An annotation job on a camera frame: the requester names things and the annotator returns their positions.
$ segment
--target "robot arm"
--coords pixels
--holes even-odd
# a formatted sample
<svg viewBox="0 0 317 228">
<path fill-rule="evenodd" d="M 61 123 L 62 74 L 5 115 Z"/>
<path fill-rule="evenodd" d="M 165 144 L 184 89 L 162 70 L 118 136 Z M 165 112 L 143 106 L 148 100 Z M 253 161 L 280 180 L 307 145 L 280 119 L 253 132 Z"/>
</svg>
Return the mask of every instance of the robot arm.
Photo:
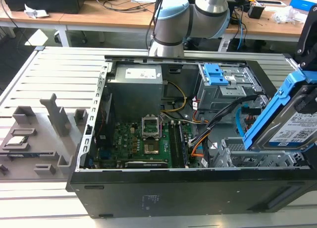
<svg viewBox="0 0 317 228">
<path fill-rule="evenodd" d="M 150 56 L 183 57 L 183 38 L 218 38 L 230 21 L 227 0 L 163 0 Z"/>
</svg>

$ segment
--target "yellow wire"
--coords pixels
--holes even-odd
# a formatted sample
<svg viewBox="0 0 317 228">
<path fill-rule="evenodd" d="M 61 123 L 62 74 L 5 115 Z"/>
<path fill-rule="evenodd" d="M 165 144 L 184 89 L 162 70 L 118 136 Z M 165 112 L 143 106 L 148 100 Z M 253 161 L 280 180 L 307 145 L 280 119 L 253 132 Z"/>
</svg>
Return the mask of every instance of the yellow wire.
<svg viewBox="0 0 317 228">
<path fill-rule="evenodd" d="M 180 89 L 180 87 L 178 87 L 175 83 L 173 82 L 169 82 L 168 83 L 170 84 L 173 84 L 182 94 L 183 94 L 183 97 L 184 97 L 184 102 L 183 102 L 183 105 L 180 107 L 180 108 L 175 108 L 175 109 L 171 109 L 171 110 L 162 110 L 161 112 L 163 113 L 172 113 L 172 112 L 177 112 L 181 109 L 183 109 L 186 105 L 186 96 L 185 96 L 185 93 L 183 92 L 183 90 Z"/>
</svg>

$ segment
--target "motherboard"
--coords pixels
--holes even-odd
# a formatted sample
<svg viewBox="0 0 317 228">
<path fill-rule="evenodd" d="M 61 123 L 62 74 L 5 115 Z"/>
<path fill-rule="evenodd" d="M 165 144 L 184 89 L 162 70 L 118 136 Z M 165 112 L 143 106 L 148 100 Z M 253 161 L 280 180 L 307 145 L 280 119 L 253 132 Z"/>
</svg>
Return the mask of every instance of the motherboard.
<svg viewBox="0 0 317 228">
<path fill-rule="evenodd" d="M 188 123 L 118 122 L 112 148 L 100 147 L 94 164 L 103 169 L 184 168 L 192 136 Z"/>
</svg>

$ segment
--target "floor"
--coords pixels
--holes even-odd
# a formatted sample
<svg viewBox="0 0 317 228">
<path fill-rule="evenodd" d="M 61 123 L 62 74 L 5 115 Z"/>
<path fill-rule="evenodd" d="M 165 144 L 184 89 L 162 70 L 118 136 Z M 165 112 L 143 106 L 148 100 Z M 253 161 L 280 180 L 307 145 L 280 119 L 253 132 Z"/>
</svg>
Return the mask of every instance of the floor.
<svg viewBox="0 0 317 228">
<path fill-rule="evenodd" d="M 25 46 L 26 39 L 20 31 L 16 30 L 16 38 L 10 39 L 4 37 L 0 39 L 0 93 L 7 87 L 12 78 L 21 68 L 28 56 L 33 51 L 32 46 Z M 31 37 L 36 29 L 21 29 L 27 38 Z M 55 30 L 42 30 L 48 37 L 45 46 L 61 46 L 54 41 Z M 126 48 L 126 49 L 145 49 L 145 35 L 135 33 L 115 33 L 106 32 L 104 43 L 99 42 L 97 32 L 85 32 L 88 43 L 82 42 L 82 33 L 79 31 L 71 32 L 71 41 L 73 47 L 102 47 L 102 48 Z M 234 52 L 238 46 L 239 40 L 231 42 L 228 51 Z M 219 39 L 203 39 L 196 50 L 200 51 L 217 51 Z M 288 53 L 295 52 L 296 43 L 288 42 L 255 42 L 247 40 L 246 45 L 240 49 L 244 52 L 261 52 L 261 53 Z"/>
</svg>

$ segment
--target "green circuit board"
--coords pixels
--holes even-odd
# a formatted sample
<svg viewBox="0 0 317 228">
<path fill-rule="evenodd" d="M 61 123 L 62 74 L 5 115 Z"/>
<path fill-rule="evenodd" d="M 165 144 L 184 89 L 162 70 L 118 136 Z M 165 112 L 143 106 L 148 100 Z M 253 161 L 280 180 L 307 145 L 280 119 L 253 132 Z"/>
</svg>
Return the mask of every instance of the green circuit board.
<svg viewBox="0 0 317 228">
<path fill-rule="evenodd" d="M 184 139 L 187 142 L 192 136 L 190 124 L 183 124 Z M 135 123 L 116 123 L 111 150 L 100 148 L 98 159 L 95 162 L 105 169 L 120 168 L 122 164 L 129 161 L 144 162 L 165 162 L 172 168 L 172 158 L 169 143 L 168 123 L 160 125 L 160 139 L 142 138 L 142 124 Z M 145 131 L 156 132 L 156 123 L 146 124 Z"/>
</svg>

